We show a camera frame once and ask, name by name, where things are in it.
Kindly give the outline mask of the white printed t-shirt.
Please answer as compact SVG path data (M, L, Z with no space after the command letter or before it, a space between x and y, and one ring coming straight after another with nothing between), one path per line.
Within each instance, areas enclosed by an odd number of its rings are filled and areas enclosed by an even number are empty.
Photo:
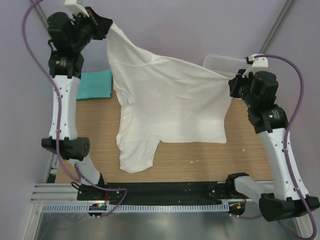
M121 106L116 136L121 170L152 167L160 142L227 142L227 77L142 49L116 24L107 34L107 57Z

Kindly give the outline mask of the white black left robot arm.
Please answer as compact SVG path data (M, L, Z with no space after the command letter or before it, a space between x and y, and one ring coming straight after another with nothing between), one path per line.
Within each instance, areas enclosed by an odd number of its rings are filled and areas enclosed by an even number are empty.
M84 10L88 16L77 13L69 18L64 12L56 12L47 20L51 48L48 78L54 99L51 128L48 137L41 140L41 146L59 161L68 161L78 175L72 180L90 186L89 195L101 200L106 194L105 182L90 158L89 138L78 136L76 107L84 64L82 50L92 40L104 40L113 21L89 6Z

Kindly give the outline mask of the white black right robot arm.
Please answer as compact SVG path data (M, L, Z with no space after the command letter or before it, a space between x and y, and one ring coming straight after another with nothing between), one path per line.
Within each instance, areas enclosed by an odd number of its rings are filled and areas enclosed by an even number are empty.
M233 173L226 179L226 194L231 198L250 198L268 222L303 216L307 214L306 207L318 209L319 199L309 194L295 163L290 136L286 134L286 113L275 103L277 77L267 71L245 74L245 69L240 69L228 85L230 96L247 106L248 120L268 157L273 186L264 186L244 172Z

